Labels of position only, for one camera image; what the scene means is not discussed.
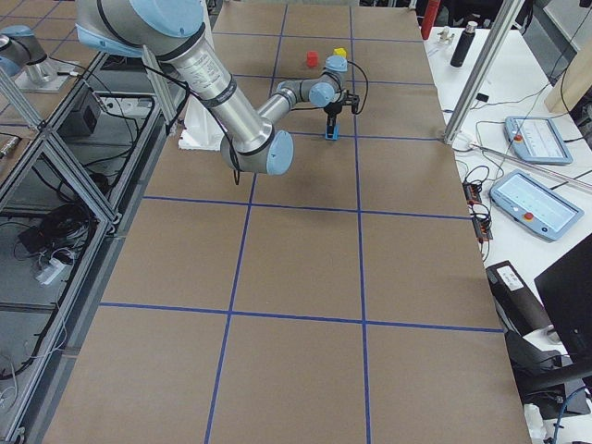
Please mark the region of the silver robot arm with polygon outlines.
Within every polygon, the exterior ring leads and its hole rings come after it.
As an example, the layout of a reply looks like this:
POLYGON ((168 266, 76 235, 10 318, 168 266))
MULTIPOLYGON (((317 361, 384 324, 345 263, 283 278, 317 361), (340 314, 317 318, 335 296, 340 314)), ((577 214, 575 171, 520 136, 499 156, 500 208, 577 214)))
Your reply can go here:
POLYGON ((332 55, 318 78, 286 80, 254 108, 206 40, 198 1, 79 1, 76 27, 80 42, 98 51, 139 57, 149 49, 171 65, 226 129, 221 152, 236 172, 284 174, 292 163, 293 139, 277 122, 300 102, 326 108, 346 92, 348 62, 332 55))

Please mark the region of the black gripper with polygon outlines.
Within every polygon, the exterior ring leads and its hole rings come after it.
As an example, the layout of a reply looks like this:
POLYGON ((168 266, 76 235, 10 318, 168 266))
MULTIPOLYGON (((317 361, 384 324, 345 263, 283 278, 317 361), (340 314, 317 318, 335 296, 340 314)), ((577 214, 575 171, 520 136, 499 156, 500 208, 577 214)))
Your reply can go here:
POLYGON ((338 132, 338 118, 337 115, 342 112, 343 103, 334 102, 326 105, 323 110, 327 113, 326 136, 332 136, 338 132))

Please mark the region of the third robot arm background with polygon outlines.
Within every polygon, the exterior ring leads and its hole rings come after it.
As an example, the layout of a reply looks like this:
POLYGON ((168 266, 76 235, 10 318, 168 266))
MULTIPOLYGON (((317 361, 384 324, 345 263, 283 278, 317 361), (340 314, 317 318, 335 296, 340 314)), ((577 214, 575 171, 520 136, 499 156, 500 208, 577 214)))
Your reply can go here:
POLYGON ((45 52, 31 28, 13 25, 1 30, 1 69, 25 93, 58 93, 69 72, 45 52))

